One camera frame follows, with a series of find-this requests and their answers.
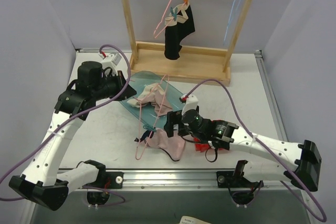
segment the pink fabric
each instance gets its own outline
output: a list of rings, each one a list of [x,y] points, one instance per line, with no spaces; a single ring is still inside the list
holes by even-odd
[[[174,131],[174,136],[167,137],[163,129],[156,129],[152,138],[146,138],[149,147],[164,150],[173,161],[179,161],[184,151],[185,141]]]
[[[155,90],[154,95],[149,95],[148,97],[144,98],[141,102],[142,106],[146,106],[148,103],[151,103],[154,107],[154,111],[158,116],[167,115],[168,112],[172,111],[173,108],[170,105],[169,101],[164,98],[163,95],[159,92],[159,90]]]

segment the paper note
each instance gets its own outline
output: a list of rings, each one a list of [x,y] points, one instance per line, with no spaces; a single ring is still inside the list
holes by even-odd
[[[189,216],[182,216],[179,224],[210,224]]]
[[[114,58],[113,58],[112,62],[117,66],[119,64],[120,60],[121,60],[121,56],[120,56],[119,53],[117,53],[117,54],[114,55]]]

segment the wooden rack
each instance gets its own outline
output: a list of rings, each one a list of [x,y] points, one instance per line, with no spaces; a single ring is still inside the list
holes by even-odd
[[[230,58],[235,49],[238,36],[245,21],[252,0],[245,0],[227,49],[183,46],[178,60],[167,60],[164,56],[164,44],[136,41],[129,0],[122,0],[124,16],[132,49],[131,71],[150,71],[163,76],[168,74],[171,80],[200,82],[205,79],[217,79],[225,85],[231,80]]]

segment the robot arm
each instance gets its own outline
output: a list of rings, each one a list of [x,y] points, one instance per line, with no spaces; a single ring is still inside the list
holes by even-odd
[[[251,137],[242,127],[234,123],[202,118],[198,113],[196,96],[190,95],[187,99],[181,97],[180,100],[185,102],[183,110],[169,112],[167,115],[167,123],[164,129],[168,137],[173,135],[174,125],[178,125],[180,136],[191,135],[199,139],[200,143],[209,144],[215,150],[224,148],[251,153],[268,159],[274,163],[253,164],[246,160],[239,161],[233,177],[244,177],[251,183],[260,180],[289,181],[301,189],[286,169],[255,140],[257,137],[302,180],[310,191],[317,191],[322,161],[314,142],[305,140],[303,144],[289,143],[254,133],[254,137]]]
[[[9,182],[9,186],[22,197],[57,210],[68,194],[77,188],[88,183],[97,187],[104,185],[105,166],[95,161],[83,162],[73,170],[58,174],[66,150],[88,114],[75,118],[57,133],[54,130],[71,116],[96,106],[97,101],[112,98],[120,92],[126,80],[121,71],[116,71],[114,59],[106,57],[101,63],[83,62],[78,68],[78,79],[59,96],[43,142],[51,134],[54,137],[34,156],[22,174],[13,176]],[[116,100],[134,95],[136,91],[128,86]]]

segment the transparent tray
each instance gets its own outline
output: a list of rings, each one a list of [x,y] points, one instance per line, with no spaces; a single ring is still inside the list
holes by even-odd
[[[138,73],[135,73],[131,77],[130,86],[136,90],[136,98],[142,93],[143,89],[147,85],[151,85],[153,83],[160,83],[161,77],[157,76],[156,74],[148,71],[141,71]],[[167,87],[167,93],[166,98],[169,101],[169,103],[172,106],[173,111],[178,111],[183,108],[183,104],[180,102],[179,98],[182,96],[182,93],[171,86],[170,84],[167,84],[166,81],[162,81],[160,84],[161,88],[165,90]],[[139,118],[140,109],[130,106],[127,101],[129,100],[121,101],[120,103],[129,111],[131,112],[137,119]],[[157,114],[155,113],[154,107],[150,104],[147,104],[146,106],[143,106],[141,109],[141,122],[144,125],[148,125],[150,127],[153,126],[155,120],[156,120]],[[163,126],[166,124],[167,116],[162,115],[158,119],[155,127],[163,129]]]

